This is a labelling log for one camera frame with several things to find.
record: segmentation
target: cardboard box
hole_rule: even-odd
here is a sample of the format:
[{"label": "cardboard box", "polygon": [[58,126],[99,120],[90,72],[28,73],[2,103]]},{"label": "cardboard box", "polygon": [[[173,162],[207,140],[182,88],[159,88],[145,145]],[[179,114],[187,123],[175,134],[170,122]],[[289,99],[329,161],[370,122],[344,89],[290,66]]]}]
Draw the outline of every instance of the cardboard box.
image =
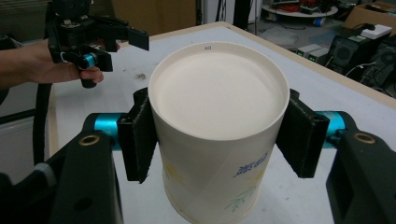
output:
[{"label": "cardboard box", "polygon": [[374,2],[355,6],[344,22],[344,27],[355,29],[364,23],[385,25],[396,35],[396,5]]},{"label": "cardboard box", "polygon": [[196,25],[195,0],[112,0],[118,19],[158,35]]}]

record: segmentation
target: paper cup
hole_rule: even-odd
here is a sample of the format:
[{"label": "paper cup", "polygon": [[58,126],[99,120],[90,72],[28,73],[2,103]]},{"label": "paper cup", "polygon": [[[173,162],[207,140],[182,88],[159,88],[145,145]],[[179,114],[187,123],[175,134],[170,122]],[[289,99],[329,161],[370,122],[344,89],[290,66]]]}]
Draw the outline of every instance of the paper cup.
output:
[{"label": "paper cup", "polygon": [[148,96],[171,204],[191,223],[241,221],[288,105],[283,73],[253,49],[196,44],[156,67]]}]

